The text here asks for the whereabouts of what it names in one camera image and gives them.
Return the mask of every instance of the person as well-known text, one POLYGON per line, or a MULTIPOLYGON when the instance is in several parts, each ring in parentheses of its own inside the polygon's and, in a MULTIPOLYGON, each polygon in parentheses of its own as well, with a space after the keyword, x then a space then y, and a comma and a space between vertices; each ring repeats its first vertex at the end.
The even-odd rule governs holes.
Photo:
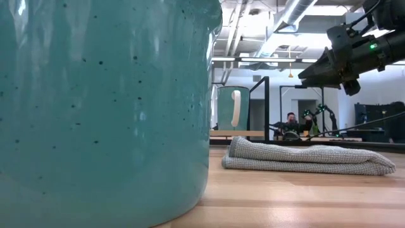
POLYGON ((305 116, 305 124, 299 124, 296 119, 296 114, 290 112, 287 114, 288 127, 286 129, 278 129, 278 134, 283 134, 285 131, 292 131, 297 134, 304 132, 305 130, 310 131, 312 128, 312 118, 310 116, 305 116))
MULTIPOLYGON (((400 114, 403 111, 405 111, 405 104, 402 101, 396 101, 390 104, 388 116, 400 114)), ((386 130, 390 143, 405 143, 405 117, 387 120, 386 130)))

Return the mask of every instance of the gray towel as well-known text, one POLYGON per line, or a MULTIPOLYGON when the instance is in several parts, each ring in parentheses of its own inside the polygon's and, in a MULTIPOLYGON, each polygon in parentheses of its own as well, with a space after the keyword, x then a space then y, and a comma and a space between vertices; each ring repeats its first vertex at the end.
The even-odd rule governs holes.
POLYGON ((252 143, 242 137, 232 140, 229 150, 222 158, 222 167, 355 175, 385 175, 395 172, 392 161, 365 149, 322 145, 297 149, 252 143))

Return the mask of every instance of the ceiling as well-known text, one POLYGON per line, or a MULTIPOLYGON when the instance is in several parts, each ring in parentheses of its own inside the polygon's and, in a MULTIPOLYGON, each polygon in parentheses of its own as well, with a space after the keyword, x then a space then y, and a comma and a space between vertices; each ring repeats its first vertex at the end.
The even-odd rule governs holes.
MULTIPOLYGON (((286 0, 254 0, 250 5, 250 14, 245 15, 244 11, 247 1, 248 0, 220 0, 223 10, 223 28, 216 40, 214 56, 229 56, 232 54, 232 52, 225 54, 225 50, 227 48, 230 31, 232 31, 232 22, 235 19, 234 15, 237 4, 245 3, 241 6, 239 22, 236 26, 237 30, 234 33, 230 46, 230 49, 232 49, 234 45, 237 45, 233 56, 258 51, 266 39, 266 26, 271 23, 270 14, 282 11, 286 3, 286 0)), ((314 17, 314 15, 342 16, 350 9, 353 11, 361 11, 362 8, 360 8, 360 6, 363 1, 364 0, 318 0, 314 6, 307 10, 306 16, 302 20, 304 21, 311 16, 314 17)), ((314 25, 314 23, 312 23, 312 25, 308 23, 302 26, 302 29, 311 30, 316 25, 314 25)), ((288 35, 285 34, 273 34, 279 36, 277 44, 280 46, 286 45, 284 48, 278 47, 274 54, 277 54, 280 58, 319 58, 328 42, 325 32, 326 30, 318 34, 305 34, 306 38, 298 41, 291 41, 289 37, 287 37, 288 35)))

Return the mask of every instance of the black cable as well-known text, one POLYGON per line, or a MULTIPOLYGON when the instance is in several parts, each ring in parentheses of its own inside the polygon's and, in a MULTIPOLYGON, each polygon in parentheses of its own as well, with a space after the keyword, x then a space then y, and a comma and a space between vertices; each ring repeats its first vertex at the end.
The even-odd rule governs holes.
POLYGON ((363 16, 359 17, 357 20, 350 23, 350 29, 353 28, 353 26, 357 25, 359 22, 361 22, 364 18, 366 18, 370 13, 372 13, 375 10, 375 8, 377 8, 377 6, 380 5, 380 3, 384 2, 384 1, 385 0, 378 0, 378 2, 375 3, 375 5, 373 7, 371 7, 371 9, 369 11, 367 11, 367 13, 363 14, 363 16))
POLYGON ((378 120, 373 120, 373 121, 370 121, 370 122, 367 122, 367 123, 361 123, 361 124, 355 125, 353 127, 348 127, 348 128, 345 128, 345 129, 338 129, 338 130, 331 130, 331 131, 327 131, 327 132, 322 132, 322 133, 319 133, 319 134, 317 134, 315 136, 311 136, 311 137, 307 138, 306 141, 310 141, 314 137, 318 137, 318 136, 320 136, 322 134, 328 134, 330 132, 336 132, 336 131, 341 132, 343 130, 350 130, 350 129, 354 129, 356 127, 362 127, 362 126, 369 125, 369 124, 375 124, 375 123, 378 123, 378 122, 381 122, 381 121, 384 121, 384 120, 389 120, 391 118, 397 118, 397 117, 400 117, 400 116, 403 116, 403 115, 405 115, 405 111, 403 111, 401 113, 398 113, 398 114, 395 114, 395 115, 392 115, 392 116, 389 116, 389 117, 381 118, 381 119, 378 119, 378 120))

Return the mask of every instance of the teal speckled pot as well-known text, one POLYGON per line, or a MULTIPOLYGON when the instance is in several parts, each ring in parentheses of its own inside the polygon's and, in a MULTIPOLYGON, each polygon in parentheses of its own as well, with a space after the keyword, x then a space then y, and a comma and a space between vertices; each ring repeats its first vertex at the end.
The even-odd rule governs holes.
POLYGON ((0 227, 149 227, 208 175, 218 0, 0 0, 0 227))
POLYGON ((218 130, 247 130, 249 113, 249 89, 241 86, 224 86, 218 88, 218 130), (240 92, 240 115, 236 126, 232 125, 235 101, 234 91, 240 92))

